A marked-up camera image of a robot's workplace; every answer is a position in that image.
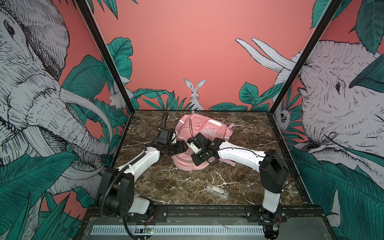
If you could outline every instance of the wall mural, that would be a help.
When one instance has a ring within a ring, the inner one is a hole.
[[[343,1],[333,18],[350,2]],[[316,1],[312,27],[327,3]],[[297,95],[291,86],[275,116],[313,203],[343,240],[384,238],[384,58],[377,52],[383,10],[384,2],[362,1],[350,31],[361,43],[319,41],[293,84]],[[253,41],[274,61],[241,41],[259,64],[280,71],[277,60],[287,63]],[[286,80],[287,67],[276,82]]]
[[[59,84],[71,31],[55,4],[0,1],[1,240],[72,239],[129,119],[125,103],[101,100],[105,85],[116,88],[104,61],[84,56]],[[85,22],[76,24],[90,35]]]

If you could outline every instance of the brown marble surface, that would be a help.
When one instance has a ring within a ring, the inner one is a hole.
[[[158,133],[163,111],[136,111],[132,117],[128,132],[120,149],[115,167],[137,156],[144,148],[143,144],[153,140]],[[167,127],[175,127],[178,120],[189,112],[170,111]],[[230,142],[238,146],[266,151],[269,148],[279,152],[276,141],[265,113],[250,112],[200,112],[212,119],[225,123],[234,123]],[[287,182],[292,181],[289,174]],[[224,188],[229,199],[222,200],[203,190],[206,183]],[[203,170],[186,172],[176,168],[170,157],[162,157],[147,169],[136,181],[137,194],[148,197],[156,204],[257,204],[263,202],[264,188],[260,175],[251,168],[236,164],[235,167],[219,162]],[[287,186],[282,194],[283,205],[301,205],[295,182]]]

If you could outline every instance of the tropical leaf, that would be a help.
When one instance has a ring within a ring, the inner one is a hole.
[[[339,147],[342,147],[344,150],[351,152],[353,154],[356,154],[357,156],[364,157],[364,158],[371,160],[372,162],[375,162],[375,163],[379,164],[380,166],[384,167],[384,157],[373,154],[373,153],[357,151],[357,150],[354,150],[351,148],[344,147],[344,146],[338,144],[337,142],[333,141],[330,137],[328,137],[328,136],[325,136],[325,137],[328,138],[329,141],[338,145]]]
[[[304,133],[303,133],[302,131],[297,130],[296,128],[293,128],[293,127],[289,127],[289,128],[287,128],[286,131],[287,131],[287,132],[297,132],[297,133],[300,133],[300,134],[303,134],[303,135],[304,135]]]
[[[384,34],[384,2],[363,0],[356,21],[356,33],[365,48],[376,53]]]
[[[52,236],[55,234],[55,230],[59,226],[68,198],[69,195],[49,213],[48,217],[44,219],[37,229],[32,240],[51,240]]]
[[[313,5],[312,10],[312,26],[311,28],[314,28],[317,26],[318,22],[320,21],[321,16],[323,15],[323,12],[325,11],[325,8],[328,5],[329,0],[316,0],[316,2]]]
[[[155,90],[155,89],[145,89],[145,88],[140,88],[136,91],[133,92],[133,98],[140,98],[141,95],[144,95],[149,98],[155,98],[157,97],[157,93],[160,95],[167,94],[168,96],[171,94],[167,90]]]
[[[292,140],[292,139],[284,138],[284,141],[285,141],[286,143],[290,143],[290,144],[293,144],[293,145],[297,144],[297,142],[296,142],[295,140]]]
[[[99,5],[101,6],[102,10],[104,11],[103,3],[101,2],[101,0],[97,0],[97,2],[99,3]]]
[[[179,107],[177,108],[178,110],[183,109],[184,101],[185,101],[186,99],[187,99],[187,98],[184,98],[183,100],[181,100],[181,102],[180,102],[180,104],[179,104]]]
[[[227,111],[228,109],[230,109],[232,107],[236,107],[236,104],[234,104],[234,103],[219,103],[219,104],[216,104],[216,105],[210,107],[209,109],[213,110],[213,111]]]
[[[31,208],[31,195],[28,194],[27,199],[24,203],[24,206],[23,206],[19,216],[17,217],[15,223],[13,224],[12,228],[10,229],[6,240],[21,240],[22,239],[30,208]]]
[[[117,135],[118,131],[117,130],[115,131],[116,131],[116,134],[112,137],[111,143],[109,144],[108,153],[111,153],[112,150],[119,145],[121,140],[121,136]]]
[[[113,12],[116,18],[118,18],[118,8],[116,6],[116,0],[104,0],[105,4]]]
[[[87,208],[95,203],[95,200],[83,188],[77,187],[73,191],[77,193],[76,200],[81,203],[82,207]]]
[[[297,111],[301,111],[301,105],[297,105],[291,109],[289,109],[289,111],[291,112],[297,112]]]
[[[169,106],[173,105],[173,102],[175,101],[175,91],[172,91],[172,93],[167,98],[167,107],[165,109],[168,109]]]
[[[357,75],[349,84],[349,88],[356,85],[384,93],[384,54]]]
[[[93,7],[93,2],[92,0],[88,0],[89,6],[91,7],[92,13],[94,13],[94,7]]]
[[[293,147],[290,151],[313,203],[329,215],[338,191],[341,233],[350,239],[384,239],[384,190],[342,164],[317,161]]]
[[[243,103],[251,104],[252,99],[259,97],[259,91],[255,85],[245,82],[240,89],[239,97]]]
[[[294,134],[294,133],[286,133],[286,132],[282,132],[281,133],[284,137],[286,138],[290,138],[290,139],[303,139],[300,135],[297,135],[297,134]]]
[[[131,101],[131,103],[133,105],[133,108],[135,110],[139,110],[140,106],[139,106],[139,103],[137,102],[137,99],[136,98],[131,98],[130,101]]]
[[[279,94],[281,89],[283,88],[284,83],[279,83],[266,90],[260,97],[265,97],[265,100],[269,100]]]
[[[297,95],[290,101],[290,103],[288,104],[287,109],[290,109],[290,107],[292,107],[292,106],[296,103],[296,101],[297,101],[297,99],[299,99],[299,97],[300,97],[300,94],[297,94]]]
[[[289,87],[287,91],[287,97],[285,98],[285,109],[288,109],[289,101],[291,100],[291,92],[292,92],[292,85]]]
[[[303,125],[301,122],[292,122],[289,124],[289,127],[297,127]]]
[[[105,83],[103,64],[87,55],[79,65],[72,68],[61,87],[83,98],[93,99],[101,92]]]
[[[335,14],[333,15],[333,18],[332,19],[335,19],[337,16],[339,16],[339,14],[341,14],[341,12],[348,6],[348,4],[351,2],[352,0],[343,0],[340,4],[340,6],[337,8]]]
[[[116,107],[111,107],[104,101],[100,102],[98,99],[90,99],[90,101],[95,104],[101,111],[103,111],[103,113],[107,116],[112,128],[117,126],[124,128],[123,123],[126,123],[129,120],[129,116],[125,115],[122,109],[119,110]],[[100,122],[101,126],[103,127],[105,126],[104,121],[99,115],[87,108],[79,108],[87,116],[87,118],[94,122]]]
[[[246,111],[248,110],[247,106],[235,106],[228,109],[228,111]]]
[[[133,54],[131,40],[128,38],[115,38],[110,44],[107,44],[107,46],[120,76],[130,79],[132,62],[128,57]]]
[[[369,178],[370,180],[373,181],[373,179],[371,178],[371,176],[368,175],[366,172],[364,172],[364,171],[359,167],[359,165],[355,168],[355,171],[358,172],[358,173],[360,173],[360,174],[362,174],[362,175],[364,175],[364,176],[366,176],[367,178]]]
[[[251,108],[251,111],[269,111],[269,103],[256,105]]]
[[[254,98],[250,101],[250,104],[252,104],[252,106],[256,106],[256,105],[259,105],[260,103],[263,103],[266,101],[266,97],[259,97],[259,98]]]
[[[0,203],[0,235],[16,221],[23,205],[31,195],[31,205],[50,188],[60,175],[79,157],[70,152],[61,152],[49,157],[22,155],[17,160],[0,167],[0,196],[12,196],[13,201],[3,199]]]
[[[162,109],[161,107],[159,107],[158,105],[154,104],[153,102],[148,101],[147,99],[144,99],[144,98],[143,98],[143,101],[144,101],[146,104],[148,104],[149,106],[151,106],[151,107],[153,107],[153,108],[155,108],[155,109],[157,109],[157,110],[164,110],[164,109]]]

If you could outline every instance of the elephant trunk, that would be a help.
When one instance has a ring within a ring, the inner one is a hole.
[[[87,152],[108,153],[108,144],[93,137],[67,110],[60,85],[50,76],[30,76],[12,90],[9,102],[9,122],[18,129],[43,127]]]

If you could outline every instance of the black metal frame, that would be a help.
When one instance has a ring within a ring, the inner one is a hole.
[[[115,63],[111,58],[111,55],[109,54],[108,48],[99,31],[99,28],[97,27],[97,24],[93,18],[92,12],[88,8],[88,5],[85,0],[76,0],[76,3],[77,3],[77,6],[79,7],[81,14],[83,15],[84,21],[88,25],[88,28],[99,48],[99,51],[101,52],[101,56],[104,58],[105,63],[107,64],[107,67],[112,74],[113,80],[116,82],[116,85],[118,86],[119,91],[122,94],[122,97],[124,98],[125,103],[127,104],[127,108],[130,114],[132,115],[135,112],[135,109],[133,108],[133,105],[129,100],[125,87],[120,80],[119,72],[117,71]]]
[[[167,222],[171,221],[173,217],[220,217],[220,218],[234,218],[243,217],[248,220],[250,212],[258,211],[260,205],[171,205],[171,204],[155,204],[154,212],[156,217],[152,219],[151,223]],[[285,217],[289,218],[303,218],[303,217],[317,217],[323,220],[323,223],[332,240],[337,240],[331,225],[329,224],[327,217],[324,214],[322,208],[318,205],[301,206],[301,205],[287,205],[282,206],[282,210],[285,213]],[[91,218],[101,217],[99,209],[95,207],[88,208],[78,233],[74,237],[74,240],[81,240],[85,232],[87,225]],[[142,224],[139,218],[129,217],[127,222]]]
[[[293,84],[293,81],[296,79],[301,68],[305,64],[305,61],[307,61],[308,57],[311,55],[312,50],[316,46],[317,42],[319,41],[321,35],[324,33],[328,24],[332,20],[333,15],[335,14],[337,8],[340,6],[342,1],[343,0],[332,0],[329,3],[329,5],[328,5],[327,9],[325,10],[322,18],[320,19],[318,25],[316,26],[315,30],[313,31],[311,38],[309,39],[309,41],[308,41],[307,45],[305,46],[302,54],[300,55],[299,59],[297,60],[296,65],[293,67],[289,77],[285,81],[283,88],[281,89],[281,91],[280,91],[279,95],[277,96],[274,104],[272,105],[271,109],[269,110],[270,113],[275,113],[277,107],[279,106],[280,102],[283,100],[284,96],[286,95],[289,88]]]

